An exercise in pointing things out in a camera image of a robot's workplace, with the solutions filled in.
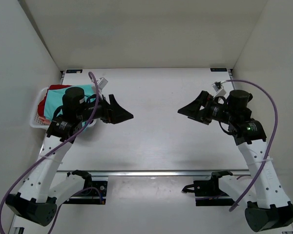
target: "white enclosure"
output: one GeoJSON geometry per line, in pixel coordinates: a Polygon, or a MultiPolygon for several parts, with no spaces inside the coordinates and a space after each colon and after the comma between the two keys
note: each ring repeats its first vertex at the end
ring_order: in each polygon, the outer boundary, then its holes
{"type": "MultiPolygon", "coordinates": [[[[141,117],[147,115],[143,111],[147,101],[154,103],[153,99],[148,98],[149,94],[161,92],[159,105],[165,109],[162,114],[164,116],[173,114],[173,106],[169,103],[165,106],[164,101],[172,100],[176,103],[177,112],[183,106],[182,103],[188,104],[201,90],[210,88],[214,79],[223,79],[221,76],[229,78],[228,73],[211,75],[211,67],[233,69],[233,79],[256,82],[273,96],[279,111],[279,127],[270,155],[280,182],[293,202],[293,0],[0,0],[0,201],[15,179],[37,158],[44,131],[29,127],[30,110],[41,88],[60,83],[60,71],[69,68],[94,69],[98,76],[106,76],[110,81],[104,90],[105,94],[114,93],[120,105],[129,111],[132,106],[135,112],[133,114],[141,117]],[[120,90],[119,87],[124,85],[122,79],[132,82],[133,88],[120,90]],[[166,84],[169,84],[172,91],[164,90],[166,84]],[[135,93],[140,99],[130,99],[135,93]]],[[[82,84],[88,82],[85,79],[64,77],[63,83],[82,84]]],[[[270,137],[273,110],[267,98],[247,85],[236,85],[236,88],[253,93],[250,108],[270,137]]],[[[150,105],[149,108],[152,114],[160,110],[160,106],[150,105]]],[[[111,147],[112,144],[121,145],[117,148],[122,156],[120,160],[115,159],[116,152],[113,148],[99,150],[100,160],[91,158],[91,141],[94,141],[96,147],[104,145],[106,148],[108,137],[103,135],[101,139],[96,139],[95,136],[90,136],[91,140],[78,142],[72,148],[70,155],[64,158],[66,165],[62,165],[60,170],[74,170],[75,166],[85,170],[247,168],[243,158],[239,158],[237,149],[233,148],[234,144],[230,145],[230,140],[233,139],[224,139],[220,135],[222,132],[217,132],[216,126],[206,127],[199,123],[192,125],[186,117],[176,115],[168,121],[161,119],[156,122],[156,117],[152,116],[146,117],[141,123],[134,119],[131,126],[129,121],[124,123],[134,132],[135,138],[130,141],[132,146],[128,143],[125,147],[130,135],[125,136],[123,141],[112,138],[111,147]],[[178,126],[173,126],[173,121],[178,122],[178,126]],[[148,128],[147,125],[151,122],[155,125],[148,128]],[[144,131],[142,133],[137,131],[139,124],[144,131]],[[208,149],[208,144],[202,142],[206,139],[198,137],[197,146],[200,148],[197,152],[206,155],[213,150],[216,154],[210,153],[210,161],[205,158],[202,164],[195,156],[195,142],[190,141],[188,145],[192,148],[187,151],[188,157],[180,161],[178,155],[182,151],[178,144],[181,147],[186,147],[187,144],[186,141],[180,143],[175,136],[167,135],[173,133],[173,128],[179,134],[190,133],[196,137],[198,132],[204,132],[209,137],[215,134],[219,145],[215,149],[208,149]],[[153,132],[157,134],[155,137],[151,136],[153,132]],[[144,133],[150,139],[150,144],[138,146],[144,133]],[[128,148],[133,150],[126,154],[128,148]],[[139,149],[144,156],[137,157],[132,162],[135,154],[139,155],[139,149]],[[222,151],[224,157],[217,157],[222,151]],[[81,160],[75,160],[74,156],[81,153],[81,160]],[[152,159],[151,155],[160,157],[152,159]]],[[[101,125],[99,133],[110,128],[109,132],[116,136],[122,131],[117,125],[114,129],[112,127],[101,125]]],[[[60,177],[61,172],[57,174],[56,181],[60,177]]],[[[134,233],[139,229],[143,229],[145,233],[193,233],[197,231],[195,226],[188,230],[186,226],[196,221],[193,218],[195,216],[200,219],[197,224],[203,225],[198,233],[229,233],[235,225],[238,228],[235,233],[251,233],[245,219],[241,219],[242,210],[229,213],[227,208],[219,207],[195,209],[193,197],[183,197],[177,193],[174,196],[171,192],[160,189],[169,183],[172,191],[180,191],[178,186],[191,183],[190,177],[175,180],[155,178],[149,187],[146,186],[150,190],[150,197],[144,200],[137,198],[141,194],[127,194],[118,185],[130,184],[133,188],[142,190],[141,183],[148,181],[151,179],[113,178],[111,193],[108,195],[110,203],[105,210],[104,207],[93,210],[89,206],[64,206],[62,212],[65,216],[59,216],[59,225],[56,225],[54,233],[90,233],[93,231],[91,218],[87,218],[95,217],[98,213],[102,216],[94,223],[105,222],[108,227],[102,229],[102,233],[106,234],[134,233]],[[135,207],[128,206],[128,199],[131,199],[135,207]],[[168,206],[176,201],[181,202],[176,206],[168,206]],[[183,215],[187,209],[189,218],[183,215]],[[78,219],[74,219],[74,213],[78,215],[78,219]],[[126,226],[127,222],[140,215],[142,218],[137,224],[126,226]],[[117,226],[107,222],[109,218],[117,219],[117,216],[122,216],[122,222],[117,226]],[[169,225],[175,225],[175,228],[167,228],[169,225]]],[[[13,214],[6,206],[2,217],[4,229],[8,232],[13,214]]],[[[15,219],[12,228],[22,225],[26,225],[26,222],[15,219]]],[[[36,231],[47,233],[46,229],[28,224],[24,234],[36,231]]],[[[277,230],[268,233],[280,232],[281,230],[277,230]]]]}

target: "white laundry basket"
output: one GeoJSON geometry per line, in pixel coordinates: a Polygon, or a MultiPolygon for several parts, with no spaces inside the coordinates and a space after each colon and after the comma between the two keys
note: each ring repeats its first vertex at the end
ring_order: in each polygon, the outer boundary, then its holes
{"type": "MultiPolygon", "coordinates": [[[[39,119],[39,115],[38,115],[38,104],[44,99],[45,94],[47,93],[49,87],[45,87],[43,89],[41,89],[36,97],[36,100],[34,102],[34,105],[32,107],[31,113],[30,113],[30,119],[29,119],[29,125],[32,128],[42,128],[47,130],[49,125],[43,123],[40,119],[39,119]]],[[[88,127],[92,127],[94,124],[96,123],[96,119],[93,120],[93,122],[91,124],[89,124],[87,126],[88,127]]]]}

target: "purple cable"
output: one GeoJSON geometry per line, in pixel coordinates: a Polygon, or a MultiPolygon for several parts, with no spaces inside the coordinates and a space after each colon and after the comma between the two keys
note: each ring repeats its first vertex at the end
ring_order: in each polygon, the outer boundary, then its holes
{"type": "MultiPolygon", "coordinates": [[[[89,189],[94,189],[98,193],[99,200],[100,200],[100,204],[102,204],[102,198],[101,198],[101,195],[100,195],[100,191],[96,187],[89,187],[89,188],[86,188],[86,189],[82,189],[79,192],[75,193],[73,196],[76,196],[76,195],[78,195],[78,194],[80,194],[80,193],[82,193],[84,191],[89,190],[89,189]]],[[[52,232],[52,230],[54,228],[54,225],[55,225],[55,222],[57,221],[57,218],[58,218],[58,215],[59,215],[59,212],[60,212],[61,207],[62,207],[62,205],[59,206],[59,208],[58,208],[58,210],[57,210],[57,212],[56,212],[56,214],[54,216],[54,220],[53,220],[53,223],[51,225],[50,230],[48,231],[48,234],[51,234],[51,232],[52,232]]]]}
{"type": "MultiPolygon", "coordinates": [[[[99,93],[99,86],[97,84],[97,81],[95,79],[95,76],[92,72],[88,73],[90,79],[94,82],[95,87],[96,87],[96,94],[99,93]]],[[[94,114],[96,113],[96,110],[98,108],[98,104],[99,104],[99,98],[96,98],[96,102],[93,108],[93,111],[89,117],[89,119],[87,120],[87,122],[84,124],[84,126],[74,135],[72,135],[69,139],[65,140],[63,143],[59,144],[57,147],[55,147],[53,150],[49,151],[47,154],[45,154],[46,157],[50,156],[51,154],[53,154],[54,152],[56,152],[59,148],[61,148],[62,146],[64,146],[66,143],[71,142],[72,140],[74,140],[76,138],[76,136],[78,136],[86,127],[87,125],[92,121],[92,118],[94,117],[94,114]]],[[[8,189],[8,191],[5,193],[5,195],[3,196],[3,199],[0,203],[0,233],[1,234],[5,234],[3,227],[2,227],[2,220],[1,220],[1,214],[2,214],[2,209],[3,209],[3,205],[5,200],[7,199],[8,195],[12,192],[12,190],[15,188],[15,186],[31,171],[33,170],[35,167],[37,167],[37,165],[39,165],[42,161],[44,161],[46,158],[42,157],[41,159],[39,159],[37,162],[35,162],[33,165],[31,165],[13,184],[12,186],[8,189]]]]}
{"type": "Polygon", "coordinates": [[[253,86],[255,86],[256,88],[260,89],[261,91],[263,91],[266,96],[269,98],[269,100],[271,101],[272,103],[272,106],[273,106],[273,110],[274,110],[274,126],[273,126],[273,131],[272,131],[272,136],[270,137],[270,140],[268,142],[268,145],[267,145],[267,149],[265,151],[265,155],[264,155],[264,158],[263,158],[263,162],[262,164],[260,165],[256,175],[254,176],[254,178],[252,179],[252,181],[250,182],[250,184],[248,185],[248,187],[245,189],[245,191],[238,197],[238,199],[234,202],[234,204],[230,207],[229,211],[233,211],[237,206],[238,206],[238,203],[242,200],[242,198],[248,193],[248,191],[251,189],[251,187],[254,185],[254,183],[256,182],[256,180],[258,179],[260,173],[262,172],[265,164],[266,164],[266,159],[268,157],[268,154],[269,154],[269,150],[272,146],[272,142],[273,142],[273,139],[274,139],[274,136],[275,136],[275,133],[277,131],[277,126],[278,126],[278,111],[277,111],[277,106],[273,100],[273,98],[270,96],[269,93],[267,93],[266,90],[264,90],[262,87],[260,87],[259,85],[253,83],[253,82],[250,82],[250,81],[247,81],[247,80],[237,80],[237,79],[229,79],[229,80],[226,80],[226,82],[242,82],[242,83],[247,83],[247,84],[251,84],[253,86]]]}
{"type": "Polygon", "coordinates": [[[225,193],[221,193],[220,195],[217,196],[206,196],[206,197],[200,197],[200,198],[196,198],[195,200],[207,200],[207,199],[214,199],[214,198],[219,198],[222,195],[224,195],[225,193]]]}
{"type": "Polygon", "coordinates": [[[241,179],[242,177],[245,177],[245,176],[250,176],[250,175],[240,175],[236,179],[241,179]]]}

